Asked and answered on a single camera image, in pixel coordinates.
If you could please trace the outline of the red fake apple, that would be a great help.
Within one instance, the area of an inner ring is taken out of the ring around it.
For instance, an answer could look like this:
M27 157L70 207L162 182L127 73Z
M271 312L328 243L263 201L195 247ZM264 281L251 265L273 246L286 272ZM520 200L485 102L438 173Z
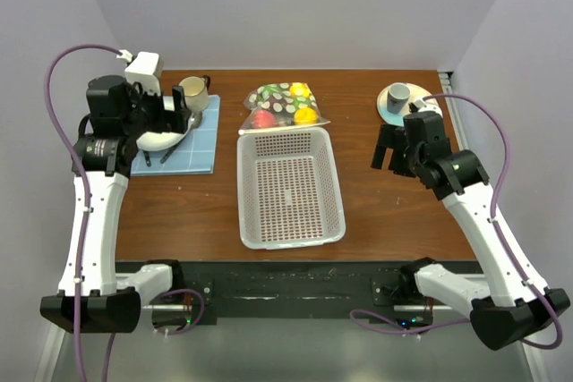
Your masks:
M274 114L267 110L256 110L251 114L251 124L253 129L261 130L273 128L277 124Z

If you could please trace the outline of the polka dot zip bag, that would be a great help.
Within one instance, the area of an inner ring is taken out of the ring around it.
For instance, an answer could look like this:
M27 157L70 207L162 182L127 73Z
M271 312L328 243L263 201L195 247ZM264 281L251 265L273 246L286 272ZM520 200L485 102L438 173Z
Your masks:
M250 111L250 113L238 133L240 135L245 135L249 133L283 131L328 124L329 120L321 115L321 111L318 107L318 100L314 96L312 90L312 94L308 98L294 97L289 91L293 82L269 83L259 86L257 89L251 91L244 100L244 106ZM319 120L316 124L295 125L295 111L302 107L310 107L317 112ZM251 124L251 114L256 110L262 109L274 114L277 120L275 127L261 130L253 129Z

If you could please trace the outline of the white plastic basket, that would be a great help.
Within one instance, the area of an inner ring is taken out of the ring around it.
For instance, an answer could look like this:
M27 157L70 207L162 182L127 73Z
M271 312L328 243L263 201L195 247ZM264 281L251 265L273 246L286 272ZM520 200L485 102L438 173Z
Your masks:
M330 136L321 127L237 140L240 238L251 250L339 241L346 220Z

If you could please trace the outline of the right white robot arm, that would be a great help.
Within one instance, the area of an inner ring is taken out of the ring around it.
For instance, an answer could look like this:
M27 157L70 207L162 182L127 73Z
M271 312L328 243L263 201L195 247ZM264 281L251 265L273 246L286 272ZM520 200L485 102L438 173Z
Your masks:
M483 271L480 286L423 258L400 269L401 298L411 304L433 298L468 318L480 341L498 351L524 341L569 308L561 288L551 288L533 268L493 202L494 189L478 156L452 150L444 122L434 112L407 115L402 125L380 127L372 157L379 169L417 178L457 221Z

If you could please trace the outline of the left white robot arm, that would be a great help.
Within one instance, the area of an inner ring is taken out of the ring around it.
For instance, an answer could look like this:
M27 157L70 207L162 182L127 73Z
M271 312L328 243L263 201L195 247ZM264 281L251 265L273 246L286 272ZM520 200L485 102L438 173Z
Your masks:
M39 312L68 333L131 333L156 297L176 303L185 293L181 265L173 259L152 260L123 281L116 277L119 215L137 140L146 132L184 132L192 112L182 87L172 88L167 108L162 94L119 75L92 80L86 98L90 111L73 145L69 254L56 294L42 297Z

